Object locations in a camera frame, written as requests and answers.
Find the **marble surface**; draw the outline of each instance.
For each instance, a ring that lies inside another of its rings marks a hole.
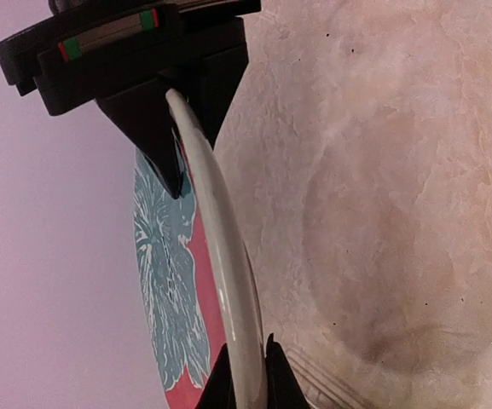
[[[265,333],[320,407],[492,408],[492,0],[263,6],[217,155]]]

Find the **pink wall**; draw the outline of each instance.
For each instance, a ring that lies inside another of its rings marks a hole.
[[[49,16],[0,0],[0,40]],[[136,272],[133,148],[0,71],[0,408],[165,407]]]

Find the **white curved object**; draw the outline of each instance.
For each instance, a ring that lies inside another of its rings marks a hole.
[[[263,333],[255,281],[232,202],[210,144],[183,97],[166,94],[187,154],[219,295],[238,409],[267,406]]]

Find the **black bracket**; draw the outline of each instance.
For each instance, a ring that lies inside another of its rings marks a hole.
[[[55,15],[2,41],[0,64],[21,95],[38,89],[51,115],[96,100],[177,198],[177,129],[165,93],[185,95],[213,147],[248,64],[235,16],[260,9],[258,0],[211,3],[50,0]]]

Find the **green tape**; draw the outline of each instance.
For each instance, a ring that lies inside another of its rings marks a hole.
[[[142,23],[143,30],[154,29],[153,11],[147,10],[140,13],[140,22]]]
[[[68,38],[63,41],[64,48],[66,49],[67,56],[70,60],[76,60],[78,57],[83,55],[81,53],[81,48],[78,46],[78,41],[75,37]]]

